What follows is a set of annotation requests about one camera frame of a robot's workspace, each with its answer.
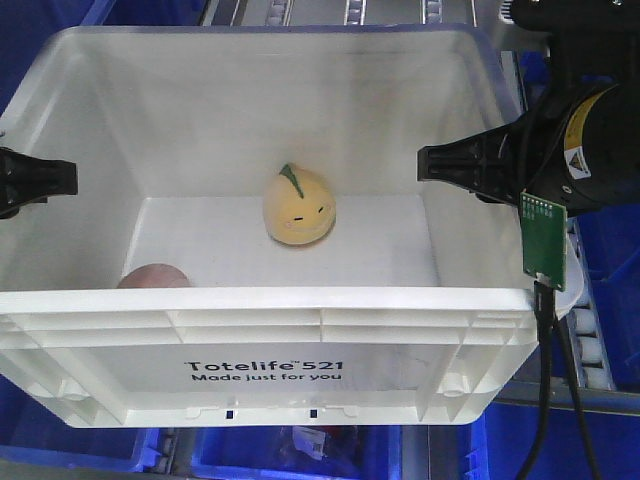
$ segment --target black cable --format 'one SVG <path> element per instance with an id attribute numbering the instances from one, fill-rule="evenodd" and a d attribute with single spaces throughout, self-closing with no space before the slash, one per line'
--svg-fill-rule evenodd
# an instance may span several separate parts
<path id="1" fill-rule="evenodd" d="M 571 399 L 573 400 L 573 408 L 576 412 L 578 420 L 578 427 L 580 428 L 580 437 L 582 438 L 582 444 L 584 445 L 584 453 L 589 463 L 589 469 L 591 470 L 591 476 L 594 480 L 601 480 L 600 469 L 598 468 L 598 462 L 595 452 L 593 450 L 593 444 L 591 443 L 591 436 L 589 435 L 589 428 L 587 426 L 587 420 L 584 416 L 584 410 L 582 409 L 582 401 L 580 400 L 580 393 L 578 392 L 578 380 L 576 366 L 573 363 L 573 355 L 571 353 L 571 340 L 569 338 L 569 331 L 567 329 L 566 320 L 564 322 L 557 322 L 554 328 L 560 344 L 562 346 L 562 356 L 564 362 L 567 365 L 567 381 L 569 383 L 569 391 L 571 392 Z"/>
<path id="2" fill-rule="evenodd" d="M 535 103 L 531 112 L 528 114 L 527 123 L 524 126 L 522 138 L 520 139 L 520 147 L 518 149 L 518 155 L 516 157 L 516 181 L 518 191 L 522 191 L 526 184 L 527 177 L 527 155 L 529 153 L 529 143 L 531 140 L 531 134 L 533 133 L 533 127 L 536 124 L 540 110 L 544 106 L 547 98 L 551 94 L 551 86 L 547 85 L 542 91 L 540 98 Z"/>
<path id="3" fill-rule="evenodd" d="M 535 282 L 535 315 L 538 325 L 538 343 L 540 345 L 540 390 L 538 393 L 538 426 L 533 444 L 527 458 L 520 467 L 516 480 L 527 478 L 536 463 L 549 425 L 551 397 L 552 350 L 551 335 L 555 321 L 555 291 L 539 282 Z"/>

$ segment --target small label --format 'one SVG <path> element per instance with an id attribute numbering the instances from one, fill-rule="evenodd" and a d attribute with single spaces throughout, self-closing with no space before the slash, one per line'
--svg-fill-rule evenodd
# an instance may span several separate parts
<path id="1" fill-rule="evenodd" d="M 564 160 L 569 173 L 574 180 L 591 177 L 591 171 L 584 158 L 582 150 L 582 136 L 584 135 L 584 125 L 587 122 L 589 112 L 609 89 L 587 98 L 576 108 L 569 119 L 567 129 L 564 132 Z"/>
<path id="2" fill-rule="evenodd" d="M 564 160 L 567 163 L 567 169 L 574 180 L 591 177 L 591 170 L 589 170 L 587 161 L 584 158 L 582 147 L 565 150 Z"/>
<path id="3" fill-rule="evenodd" d="M 304 452 L 314 460 L 324 457 L 325 432 L 306 427 L 292 427 L 293 445 L 296 450 Z"/>

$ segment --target yellow warning label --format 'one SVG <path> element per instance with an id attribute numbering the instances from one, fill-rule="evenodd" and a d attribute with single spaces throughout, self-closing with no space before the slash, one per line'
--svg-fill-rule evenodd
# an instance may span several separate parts
<path id="1" fill-rule="evenodd" d="M 589 115 L 589 112 L 593 108 L 593 105 L 595 105 L 598 99 L 607 91 L 608 89 L 604 92 L 600 92 L 597 95 L 587 98 L 573 113 L 571 119 L 569 119 L 567 130 L 564 132 L 565 152 L 567 150 L 582 147 L 582 134 L 584 131 L 584 124 L 587 121 L 587 115 Z"/>

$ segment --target blue bin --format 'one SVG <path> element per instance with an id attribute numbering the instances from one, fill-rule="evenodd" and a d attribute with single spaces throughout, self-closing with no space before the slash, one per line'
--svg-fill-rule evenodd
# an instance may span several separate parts
<path id="1" fill-rule="evenodd" d="M 159 429 L 72 428 L 0 377 L 0 458 L 120 472 L 155 465 Z"/>
<path id="2" fill-rule="evenodd" d="M 29 0 L 0 4 L 2 113 L 47 38 L 63 28 L 78 25 L 93 0 Z"/>
<path id="3" fill-rule="evenodd" d="M 401 430 L 399 426 L 358 427 L 361 451 L 352 467 L 331 460 L 312 460 L 302 452 L 297 467 L 282 460 L 283 438 L 291 427 L 234 427 L 200 429 L 191 463 L 195 475 L 219 480 L 400 480 Z"/>
<path id="4" fill-rule="evenodd" d="M 640 418 L 594 413 L 586 416 L 604 478 L 640 478 Z M 533 443 L 537 421 L 537 408 L 492 404 L 476 422 L 458 427 L 460 478 L 515 478 Z M 575 413 L 552 410 L 546 440 L 528 479 L 574 478 L 591 478 Z"/>
<path id="5" fill-rule="evenodd" d="M 197 25 L 205 0 L 118 0 L 105 25 Z"/>
<path id="6" fill-rule="evenodd" d="M 593 296 L 614 381 L 640 391 L 640 206 L 579 219 Z"/>

